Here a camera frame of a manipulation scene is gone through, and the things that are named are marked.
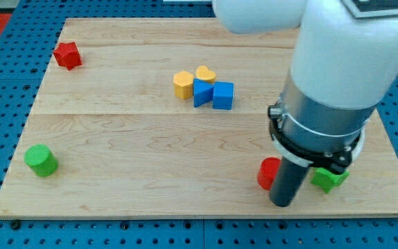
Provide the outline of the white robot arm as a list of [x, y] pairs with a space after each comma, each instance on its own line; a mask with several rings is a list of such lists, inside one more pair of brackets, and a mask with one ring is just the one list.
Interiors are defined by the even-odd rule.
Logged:
[[285, 88], [269, 113], [286, 163], [342, 172], [398, 74], [398, 13], [355, 17], [342, 1], [214, 1], [232, 33], [299, 31]]

